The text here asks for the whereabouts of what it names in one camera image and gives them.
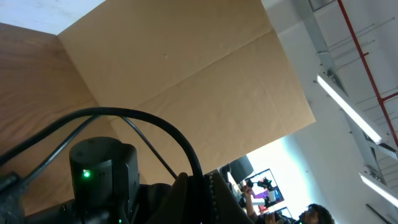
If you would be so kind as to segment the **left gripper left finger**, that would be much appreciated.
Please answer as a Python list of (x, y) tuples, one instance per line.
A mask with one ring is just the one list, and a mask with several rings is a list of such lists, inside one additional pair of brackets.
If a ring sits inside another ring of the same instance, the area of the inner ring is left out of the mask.
[(189, 196), (190, 179), (181, 173), (172, 185), (170, 193), (146, 224), (189, 224), (195, 222)]

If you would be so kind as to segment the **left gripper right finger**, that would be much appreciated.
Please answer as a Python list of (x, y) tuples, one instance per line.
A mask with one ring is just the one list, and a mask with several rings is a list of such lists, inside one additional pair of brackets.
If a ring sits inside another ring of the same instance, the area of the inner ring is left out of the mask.
[(204, 175), (204, 223), (252, 224), (219, 173)]

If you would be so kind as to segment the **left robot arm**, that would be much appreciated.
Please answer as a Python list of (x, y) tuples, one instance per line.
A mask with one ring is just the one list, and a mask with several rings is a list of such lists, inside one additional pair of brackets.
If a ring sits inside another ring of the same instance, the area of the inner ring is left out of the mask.
[(1, 223), (251, 222), (219, 174), (141, 184), (136, 148), (109, 137), (77, 143), (69, 158), (74, 199), (26, 216), (19, 193), (10, 193), (20, 178), (10, 173), (1, 180)]

